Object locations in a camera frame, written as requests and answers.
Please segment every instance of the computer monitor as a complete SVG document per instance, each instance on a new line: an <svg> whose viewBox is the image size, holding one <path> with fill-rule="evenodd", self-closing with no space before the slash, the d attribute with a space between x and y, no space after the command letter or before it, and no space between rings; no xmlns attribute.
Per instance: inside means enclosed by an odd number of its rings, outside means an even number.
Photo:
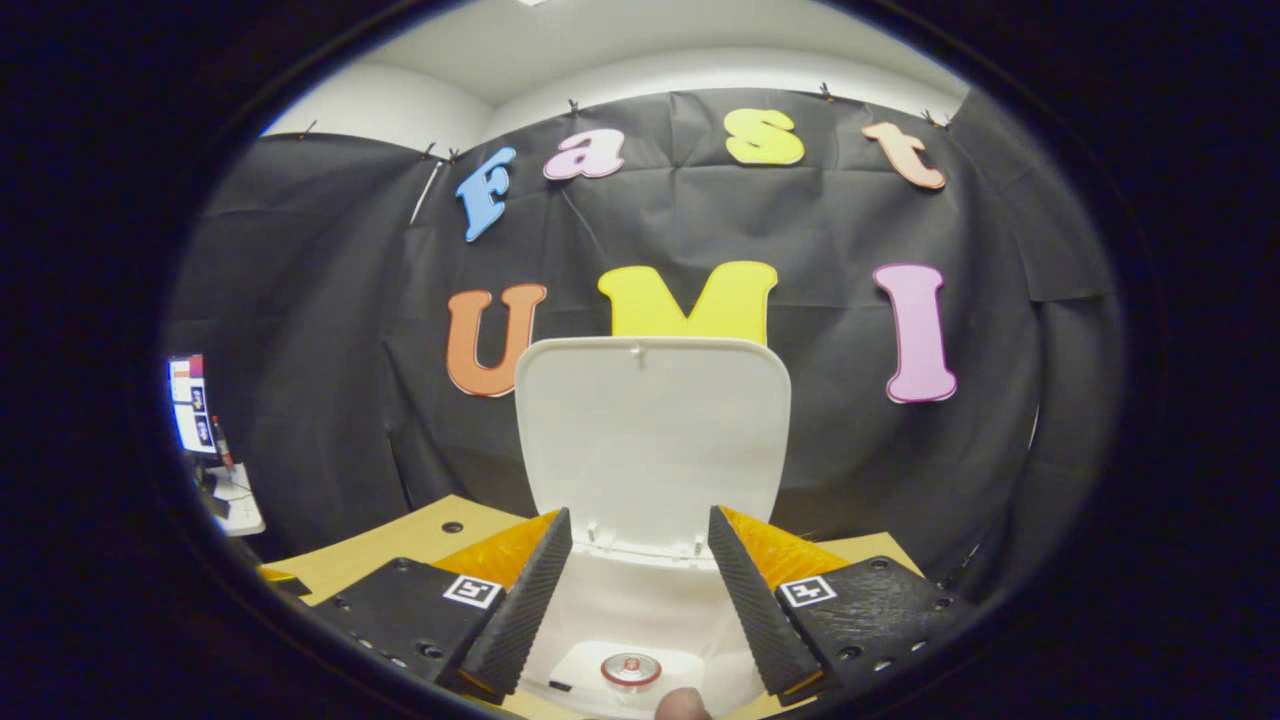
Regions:
<svg viewBox="0 0 1280 720"><path fill-rule="evenodd" d="M169 359L169 395L182 448L196 456L218 457L204 355Z"/></svg>

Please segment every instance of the orange letter u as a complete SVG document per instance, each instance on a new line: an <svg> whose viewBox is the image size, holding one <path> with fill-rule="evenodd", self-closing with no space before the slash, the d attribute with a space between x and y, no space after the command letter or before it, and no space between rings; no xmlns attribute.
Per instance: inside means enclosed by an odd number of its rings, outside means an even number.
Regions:
<svg viewBox="0 0 1280 720"><path fill-rule="evenodd" d="M529 348L534 333L534 307L547 297L547 288L535 284L517 284L502 293L502 302L509 309L507 318L507 348L502 363L485 368L476 357L480 337L480 314L493 301L483 290L468 290L449 299L449 345L445 348L449 379L467 395L499 397L516 388L516 361Z"/></svg>

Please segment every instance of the pink letter i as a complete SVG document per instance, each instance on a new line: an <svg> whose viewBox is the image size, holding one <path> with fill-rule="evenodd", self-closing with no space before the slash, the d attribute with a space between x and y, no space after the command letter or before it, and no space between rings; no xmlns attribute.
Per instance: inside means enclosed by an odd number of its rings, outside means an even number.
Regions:
<svg viewBox="0 0 1280 720"><path fill-rule="evenodd" d="M897 327L897 374L886 392L893 402L937 402L956 392L942 348L938 288L942 273L928 265L884 265L872 275L888 293Z"/></svg>

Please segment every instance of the foam letter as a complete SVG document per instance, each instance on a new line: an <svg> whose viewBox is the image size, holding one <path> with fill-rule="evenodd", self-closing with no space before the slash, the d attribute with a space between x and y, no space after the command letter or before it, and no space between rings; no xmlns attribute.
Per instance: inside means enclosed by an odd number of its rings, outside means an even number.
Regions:
<svg viewBox="0 0 1280 720"><path fill-rule="evenodd" d="M511 177L503 165L515 159L516 150L503 147L458 186L454 196L462 199L462 206L467 211L467 242L480 237L480 233L502 217L506 204L494 201L493 196L502 195L511 187Z"/></svg>
<svg viewBox="0 0 1280 720"><path fill-rule="evenodd" d="M751 165L791 165L804 158L804 143L791 135L796 124L777 110L733 110L724 115L730 155Z"/></svg>
<svg viewBox="0 0 1280 720"><path fill-rule="evenodd" d="M956 392L942 347L942 273L928 265L884 265L872 275L888 293L897 327L897 374L884 388L893 402L936 402Z"/></svg>
<svg viewBox="0 0 1280 720"><path fill-rule="evenodd" d="M909 182L929 190L938 190L947 183L942 173L925 168L916 151L924 151L920 138L902 135L893 123L876 123L863 128L863 135L878 140L881 149L888 155L888 161L900 176Z"/></svg>
<svg viewBox="0 0 1280 720"><path fill-rule="evenodd" d="M626 136L616 129L589 129L561 142L559 155L547 160L543 176L547 179L570 179L577 176L603 178L622 167L622 141Z"/></svg>
<svg viewBox="0 0 1280 720"><path fill-rule="evenodd" d="M653 268L609 270L599 288L613 304L616 336L739 337L765 345L767 300L776 284L777 270L764 263L724 263L712 270L687 318Z"/></svg>
<svg viewBox="0 0 1280 720"><path fill-rule="evenodd" d="M517 284L502 293L509 309L507 316L507 348L502 363L485 368L476 359L480 337L480 314L493 296L483 290L468 290L449 299L449 343L445 348L449 379L467 395L499 397L516 388L516 361L529 350L534 333L534 307L547 297L540 284Z"/></svg>

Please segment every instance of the white lid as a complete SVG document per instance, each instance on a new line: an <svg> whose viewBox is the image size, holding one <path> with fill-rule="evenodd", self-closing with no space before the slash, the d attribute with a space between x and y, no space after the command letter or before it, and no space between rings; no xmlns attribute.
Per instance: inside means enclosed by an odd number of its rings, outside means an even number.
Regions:
<svg viewBox="0 0 1280 720"><path fill-rule="evenodd" d="M745 340L544 340L516 366L516 418L534 503L568 507L575 542L696 556L712 505L773 512L791 379Z"/></svg>

